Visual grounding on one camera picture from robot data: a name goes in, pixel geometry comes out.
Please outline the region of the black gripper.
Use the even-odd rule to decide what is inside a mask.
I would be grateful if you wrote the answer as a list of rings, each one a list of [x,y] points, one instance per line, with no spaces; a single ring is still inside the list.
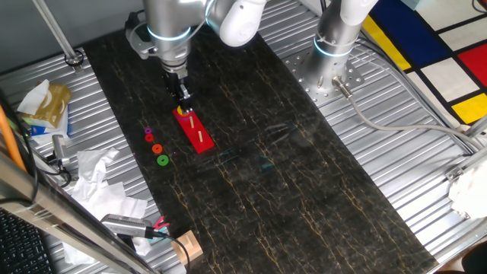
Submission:
[[[164,81],[167,90],[172,93],[172,96],[177,103],[182,113],[190,113],[192,109],[192,95],[188,91],[185,84],[187,72],[165,72]]]

